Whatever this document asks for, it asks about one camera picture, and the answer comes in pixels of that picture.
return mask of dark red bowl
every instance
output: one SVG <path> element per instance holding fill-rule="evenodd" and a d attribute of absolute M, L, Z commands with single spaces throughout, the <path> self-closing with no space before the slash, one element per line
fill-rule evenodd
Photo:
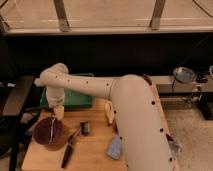
<path fill-rule="evenodd" d="M 63 130 L 63 124 L 57 119 L 53 122 L 53 138 L 52 141 L 50 141 L 51 125 L 53 119 L 53 117 L 48 117 L 42 119 L 36 124 L 33 130 L 33 138 L 37 143 L 42 145 L 49 145 L 55 143 L 58 140 Z"/>

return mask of black handle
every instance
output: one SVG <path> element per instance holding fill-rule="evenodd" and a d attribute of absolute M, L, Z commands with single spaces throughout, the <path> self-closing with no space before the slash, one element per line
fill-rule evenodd
<path fill-rule="evenodd" d="M 71 145 L 67 145 L 65 153 L 64 153 L 64 158 L 63 158 L 63 161 L 62 161 L 62 164 L 61 164 L 61 168 L 65 168 L 68 159 L 72 155 L 72 152 L 73 152 L 72 146 Z"/>

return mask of table surface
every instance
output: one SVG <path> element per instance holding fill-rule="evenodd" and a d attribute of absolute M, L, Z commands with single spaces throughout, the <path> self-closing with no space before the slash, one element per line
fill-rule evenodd
<path fill-rule="evenodd" d="M 164 125 L 164 129 L 169 133 L 166 118 L 161 106 L 156 86 L 152 86 L 156 97 L 156 104 Z M 60 139 L 53 145 L 42 146 L 33 139 L 27 150 L 22 170 L 23 171 L 125 171 L 127 170 L 124 155 L 121 154 L 119 160 L 113 160 L 106 154 L 111 139 L 116 135 L 115 127 L 108 126 L 104 113 L 104 106 L 107 101 L 104 99 L 94 99 L 92 108 L 73 109 L 65 112 L 63 119 L 63 133 Z M 41 113 L 40 119 L 50 116 L 48 111 Z M 74 145 L 74 152 L 68 161 L 65 169 L 61 168 L 66 142 L 69 135 L 78 128 L 82 121 L 89 121 L 91 134 L 81 136 Z"/>

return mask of metal stand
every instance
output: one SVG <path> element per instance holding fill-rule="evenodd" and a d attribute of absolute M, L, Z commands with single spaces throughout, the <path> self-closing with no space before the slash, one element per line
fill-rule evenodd
<path fill-rule="evenodd" d="M 58 16 L 59 27 L 62 32 L 69 31 L 69 23 L 67 20 L 66 11 L 63 0 L 54 0 L 56 13 Z"/>
<path fill-rule="evenodd" d="M 160 27 L 160 20 L 163 13 L 166 0 L 156 0 L 155 7 L 150 22 L 150 27 L 152 30 L 158 30 Z"/>

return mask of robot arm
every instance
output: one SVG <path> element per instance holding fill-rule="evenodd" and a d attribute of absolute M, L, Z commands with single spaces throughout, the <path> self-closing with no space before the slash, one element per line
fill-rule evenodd
<path fill-rule="evenodd" d="M 63 64 L 44 70 L 48 102 L 63 103 L 63 88 L 112 101 L 128 171 L 172 171 L 174 162 L 149 84 L 136 75 L 92 78 L 68 75 Z"/>

